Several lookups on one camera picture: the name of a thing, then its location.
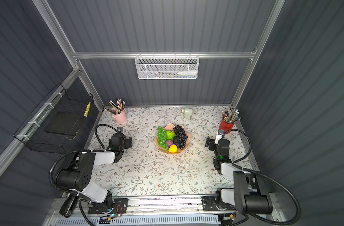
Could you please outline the dark brown avocado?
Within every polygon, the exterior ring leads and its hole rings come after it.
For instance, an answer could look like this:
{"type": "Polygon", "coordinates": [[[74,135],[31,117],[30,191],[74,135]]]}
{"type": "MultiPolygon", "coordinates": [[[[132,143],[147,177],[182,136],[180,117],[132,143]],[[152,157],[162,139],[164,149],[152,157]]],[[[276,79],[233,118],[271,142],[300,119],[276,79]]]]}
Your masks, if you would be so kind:
{"type": "Polygon", "coordinates": [[[177,148],[180,147],[180,140],[179,137],[174,137],[173,138],[173,144],[177,146],[177,148]]]}

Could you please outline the dark purple grape bunch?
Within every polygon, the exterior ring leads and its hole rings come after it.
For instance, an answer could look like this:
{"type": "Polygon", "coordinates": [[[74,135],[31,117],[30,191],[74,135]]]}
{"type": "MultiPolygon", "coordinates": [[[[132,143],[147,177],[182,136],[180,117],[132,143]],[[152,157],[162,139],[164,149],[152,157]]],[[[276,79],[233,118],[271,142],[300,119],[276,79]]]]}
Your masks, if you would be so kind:
{"type": "Polygon", "coordinates": [[[186,142],[187,142],[187,138],[188,138],[185,130],[182,128],[181,125],[177,125],[174,127],[173,131],[175,133],[175,136],[179,137],[179,140],[180,140],[179,149],[183,150],[186,146],[186,142]]]}

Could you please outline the green grape bunch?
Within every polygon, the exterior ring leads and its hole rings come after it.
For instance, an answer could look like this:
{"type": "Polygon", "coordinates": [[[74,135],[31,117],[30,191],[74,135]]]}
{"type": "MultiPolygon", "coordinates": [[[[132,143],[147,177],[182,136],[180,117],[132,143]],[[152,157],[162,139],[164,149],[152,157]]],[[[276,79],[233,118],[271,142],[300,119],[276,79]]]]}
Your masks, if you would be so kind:
{"type": "Polygon", "coordinates": [[[168,145],[165,143],[167,141],[167,131],[161,126],[157,128],[157,141],[161,148],[165,150],[169,149],[168,145]]]}

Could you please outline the yellow pear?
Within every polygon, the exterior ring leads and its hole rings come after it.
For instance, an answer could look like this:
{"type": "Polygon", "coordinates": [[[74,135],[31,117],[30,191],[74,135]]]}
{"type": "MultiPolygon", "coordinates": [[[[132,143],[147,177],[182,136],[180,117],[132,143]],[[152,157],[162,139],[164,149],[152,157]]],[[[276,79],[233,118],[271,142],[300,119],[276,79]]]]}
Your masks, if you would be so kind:
{"type": "Polygon", "coordinates": [[[171,145],[168,149],[169,153],[177,153],[178,152],[178,147],[176,145],[171,145]]]}

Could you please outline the purple round fruit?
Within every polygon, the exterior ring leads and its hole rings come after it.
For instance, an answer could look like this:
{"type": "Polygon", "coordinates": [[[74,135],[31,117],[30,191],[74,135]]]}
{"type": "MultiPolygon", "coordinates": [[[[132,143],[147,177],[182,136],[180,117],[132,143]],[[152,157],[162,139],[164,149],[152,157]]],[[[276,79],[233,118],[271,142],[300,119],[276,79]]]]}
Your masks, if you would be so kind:
{"type": "Polygon", "coordinates": [[[168,147],[170,147],[170,146],[172,146],[174,143],[173,143],[172,140],[166,140],[165,144],[166,144],[168,147]]]}

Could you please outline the bright green custard apple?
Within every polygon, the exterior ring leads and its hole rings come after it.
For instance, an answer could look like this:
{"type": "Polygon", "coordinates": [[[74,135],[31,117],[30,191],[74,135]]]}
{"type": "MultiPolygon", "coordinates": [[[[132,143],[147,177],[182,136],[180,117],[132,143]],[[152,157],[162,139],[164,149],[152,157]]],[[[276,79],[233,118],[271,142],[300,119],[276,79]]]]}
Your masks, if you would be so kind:
{"type": "Polygon", "coordinates": [[[166,131],[166,138],[167,140],[173,140],[175,137],[174,131],[166,131]]]}

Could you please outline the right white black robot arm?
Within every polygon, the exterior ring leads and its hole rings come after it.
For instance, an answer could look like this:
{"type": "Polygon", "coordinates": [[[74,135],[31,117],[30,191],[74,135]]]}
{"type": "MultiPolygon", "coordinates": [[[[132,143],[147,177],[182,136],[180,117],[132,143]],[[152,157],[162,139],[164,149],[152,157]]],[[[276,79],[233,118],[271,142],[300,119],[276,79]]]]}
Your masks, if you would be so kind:
{"type": "Polygon", "coordinates": [[[207,138],[205,147],[214,152],[215,170],[233,181],[233,188],[218,188],[214,197],[201,198],[204,210],[235,209],[241,214],[271,214],[273,205],[263,177],[232,165],[229,158],[230,141],[207,138]]]}

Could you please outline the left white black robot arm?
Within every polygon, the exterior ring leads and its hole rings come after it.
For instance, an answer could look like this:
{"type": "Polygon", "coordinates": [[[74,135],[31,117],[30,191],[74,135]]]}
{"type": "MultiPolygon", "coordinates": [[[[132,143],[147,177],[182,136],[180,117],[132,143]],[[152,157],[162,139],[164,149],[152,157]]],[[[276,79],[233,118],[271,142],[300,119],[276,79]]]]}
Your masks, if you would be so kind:
{"type": "Polygon", "coordinates": [[[91,179],[94,166],[117,163],[124,151],[132,146],[132,138],[118,132],[109,139],[106,149],[70,151],[53,164],[49,181],[53,187],[65,193],[103,203],[110,194],[91,179]]]}

